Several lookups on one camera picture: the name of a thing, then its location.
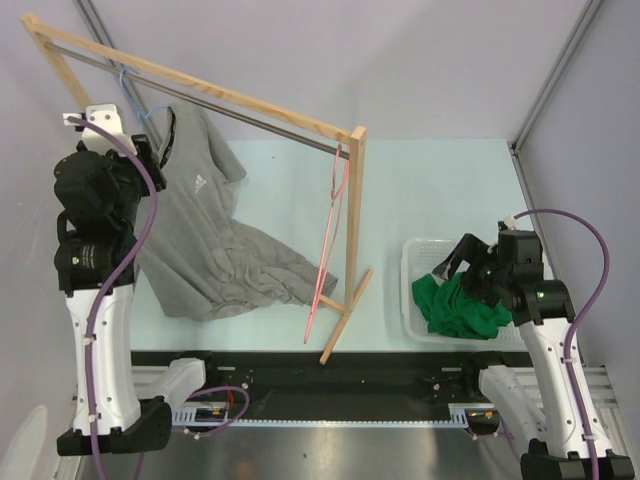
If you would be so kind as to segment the blue wire hanger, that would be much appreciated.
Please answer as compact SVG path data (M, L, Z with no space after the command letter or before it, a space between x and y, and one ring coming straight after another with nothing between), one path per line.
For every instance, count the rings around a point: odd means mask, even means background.
M147 109L145 103L134 85L130 74L137 74L138 71L131 66L124 65L118 73L118 85L121 93L132 108L134 115L140 125L140 128L147 134L159 135L159 130L153 120L153 115L160 111L167 110L168 105L155 106Z

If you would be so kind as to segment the green t shirt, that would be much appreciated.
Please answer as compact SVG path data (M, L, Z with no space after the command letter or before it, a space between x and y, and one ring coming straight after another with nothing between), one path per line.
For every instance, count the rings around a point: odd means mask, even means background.
M493 340L512 323L512 315L500 303L490 307L467 295L462 288L463 274L438 283L426 274L411 284L414 304L427 324L429 333L471 340Z

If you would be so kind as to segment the grey adidas t shirt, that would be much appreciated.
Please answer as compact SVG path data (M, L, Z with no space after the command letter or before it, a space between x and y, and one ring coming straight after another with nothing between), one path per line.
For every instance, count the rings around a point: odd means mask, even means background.
M208 321L276 301L311 304L317 266L234 219L234 188L246 171L205 110L175 101L167 119L159 150L167 187L136 256L163 313Z

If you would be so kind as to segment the pink wire hanger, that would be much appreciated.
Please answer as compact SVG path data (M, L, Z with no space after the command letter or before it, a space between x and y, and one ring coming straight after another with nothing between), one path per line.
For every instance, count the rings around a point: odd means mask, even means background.
M320 303L320 296L322 295L326 279L328 276L329 264L332 259L335 242L341 222L341 209L344 199L345 190L349 180L350 165L347 159L341 157L343 153L342 144L339 144L335 151L332 179L330 188L330 205L328 211L328 217L325 227L325 233L323 238L321 256L316 276L316 283L314 288L314 295L310 307L309 317L307 320L303 343L307 344L312 328L314 325L316 312Z

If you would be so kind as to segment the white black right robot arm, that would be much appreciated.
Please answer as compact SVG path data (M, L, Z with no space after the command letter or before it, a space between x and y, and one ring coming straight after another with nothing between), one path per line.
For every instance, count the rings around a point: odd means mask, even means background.
M574 336L577 321L566 285L544 276L538 235L503 227L496 244L467 233L433 273L446 281L467 263L460 285L487 306L512 315L531 359L541 400L514 369L499 363L463 373L473 401L490 400L513 436L525 479L632 479L632 460L617 454L592 397Z

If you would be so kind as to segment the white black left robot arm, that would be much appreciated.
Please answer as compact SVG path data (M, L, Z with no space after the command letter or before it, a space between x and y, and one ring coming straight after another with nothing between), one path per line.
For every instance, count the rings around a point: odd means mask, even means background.
M77 403L72 426L57 439L61 456L143 453L163 449L172 416L193 393L207 400L221 387L220 374L197 358L170 363L151 384L134 387L129 320L135 267L128 264L106 294L104 282L136 243L140 200L166 181L148 139L125 142L151 177L113 145L104 152L79 143L54 168L54 194L62 205L54 256L75 341Z

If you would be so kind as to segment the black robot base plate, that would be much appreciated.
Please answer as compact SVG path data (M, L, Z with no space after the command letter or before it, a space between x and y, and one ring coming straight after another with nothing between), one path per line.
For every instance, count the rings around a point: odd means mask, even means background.
M529 367L524 352L195 352L205 363L204 425L222 415L241 425L408 424L451 421L454 404L480 404L481 367Z

